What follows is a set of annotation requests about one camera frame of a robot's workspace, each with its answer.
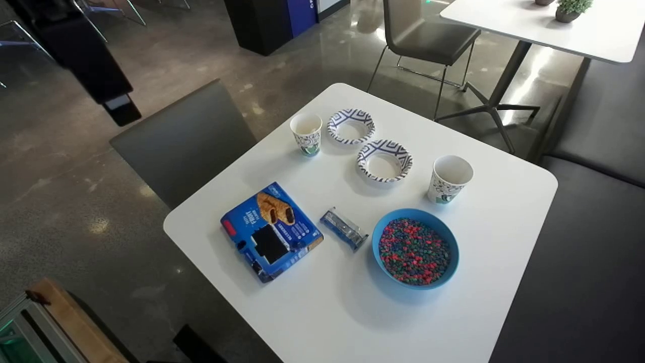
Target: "blue box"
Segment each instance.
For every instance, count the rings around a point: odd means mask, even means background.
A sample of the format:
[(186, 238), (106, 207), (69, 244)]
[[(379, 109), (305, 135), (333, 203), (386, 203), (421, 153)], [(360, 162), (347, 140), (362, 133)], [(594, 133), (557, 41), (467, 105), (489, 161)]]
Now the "blue box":
[(275, 279), (324, 238), (277, 181), (219, 222), (263, 281)]

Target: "blue bowl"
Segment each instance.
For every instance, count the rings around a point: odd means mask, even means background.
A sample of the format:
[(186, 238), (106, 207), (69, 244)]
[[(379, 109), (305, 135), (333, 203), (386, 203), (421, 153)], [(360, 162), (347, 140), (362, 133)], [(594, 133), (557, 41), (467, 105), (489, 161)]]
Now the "blue bowl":
[[(381, 251), (379, 251), (379, 248), (381, 248), (381, 236), (384, 236), (386, 226), (391, 223), (391, 222), (395, 222), (395, 220), (415, 220), (415, 222), (420, 222), (420, 223), (430, 226), (430, 227), (443, 239), (443, 244), (450, 248), (452, 257), (450, 257), (450, 261), (447, 261), (447, 268), (443, 270), (443, 273), (442, 273), (438, 279), (434, 279), (434, 281), (430, 281), (430, 283), (408, 283), (408, 281), (395, 277), (395, 275), (386, 268), (386, 263), (384, 263), (384, 260), (381, 260)], [(446, 281), (452, 277), (452, 273), (458, 270), (458, 263), (460, 263), (460, 248), (458, 248), (455, 236), (450, 231), (450, 227), (447, 227), (439, 218), (435, 218), (435, 215), (432, 215), (432, 214), (428, 214), (428, 211), (424, 211), (424, 209), (395, 209), (395, 211), (386, 214), (386, 215), (379, 220), (379, 223), (375, 226), (375, 231), (371, 234), (371, 251), (374, 251), (379, 268), (381, 268), (391, 279), (395, 279), (395, 281), (399, 281), (399, 283), (403, 283), (403, 287), (410, 287), (410, 288), (417, 288), (417, 291), (430, 291), (430, 288), (438, 288), (438, 287), (446, 283)]]

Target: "paper cup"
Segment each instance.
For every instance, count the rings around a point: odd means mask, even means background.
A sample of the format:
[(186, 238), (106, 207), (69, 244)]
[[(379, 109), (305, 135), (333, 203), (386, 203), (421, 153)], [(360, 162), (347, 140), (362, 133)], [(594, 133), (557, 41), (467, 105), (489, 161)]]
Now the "paper cup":
[(471, 179), (471, 165), (458, 157), (446, 155), (435, 161), (426, 198), (435, 203), (450, 203)]
[(323, 118), (318, 115), (303, 112), (290, 118), (290, 130), (303, 153), (316, 155), (321, 151)]

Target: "gray floor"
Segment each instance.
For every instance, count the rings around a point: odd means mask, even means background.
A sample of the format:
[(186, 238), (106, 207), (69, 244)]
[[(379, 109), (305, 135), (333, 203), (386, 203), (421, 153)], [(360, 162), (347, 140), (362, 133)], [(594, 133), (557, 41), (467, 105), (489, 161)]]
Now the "gray floor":
[[(384, 47), (381, 11), (352, 0), (321, 25), (259, 56), (236, 45), (222, 0), (139, 0), (148, 25), (99, 13), (94, 21), (151, 115), (211, 79), (231, 93), (260, 139), (330, 82), (365, 88)], [(484, 33), (469, 81), (489, 93), (514, 41)], [(581, 59), (535, 47), (509, 100), (543, 105), (532, 125), (509, 117), (524, 155)], [(388, 54), (374, 93), (432, 115), (438, 82), (399, 70)], [(403, 59), (438, 75), (439, 67)], [(464, 63), (452, 77), (460, 79)], [(167, 207), (109, 146), (121, 133), (81, 84), (32, 48), (0, 48), (0, 304), (41, 275), (60, 279), (141, 360), (181, 360), (171, 336), (190, 323), (227, 360), (277, 360), (213, 287), (162, 231)], [(446, 93), (442, 112), (476, 105)], [(491, 118), (447, 123), (503, 145)]]

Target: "square table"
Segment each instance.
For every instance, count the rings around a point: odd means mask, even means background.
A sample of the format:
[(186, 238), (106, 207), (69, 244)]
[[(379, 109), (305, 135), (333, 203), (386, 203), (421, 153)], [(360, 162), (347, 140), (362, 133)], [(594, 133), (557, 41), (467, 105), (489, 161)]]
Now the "square table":
[[(328, 121), (348, 107), (371, 112), (374, 139), (397, 140), (413, 155), (401, 186), (369, 186), (357, 149), (330, 137), (316, 157), (305, 157), (286, 121), (176, 207), (163, 230), (284, 360), (488, 360), (554, 198), (554, 176), (348, 84), (330, 84), (299, 112)], [(466, 157), (476, 176), (439, 207), (424, 192), (434, 158), (447, 153)], [(333, 205), (369, 231), (391, 209), (428, 209), (452, 227), (460, 265), (447, 283), (412, 291), (377, 268), (371, 246), (351, 251), (321, 226), (324, 241), (263, 283), (219, 218), (271, 181), (318, 226)]]
[(632, 63), (643, 32), (643, 0), (592, 0), (592, 6), (571, 24), (560, 24), (554, 19), (557, 6), (557, 0), (551, 6), (537, 6), (532, 0), (452, 1), (442, 11), (443, 17), (512, 36), (521, 41), (514, 48), (489, 98), (476, 90), (484, 107), (466, 109), (439, 118), (485, 110), (497, 125), (503, 125), (497, 110), (535, 110), (535, 107), (503, 105), (503, 96), (532, 45), (544, 45), (564, 53), (581, 54), (586, 63), (583, 67), (589, 67), (590, 59), (606, 63)]

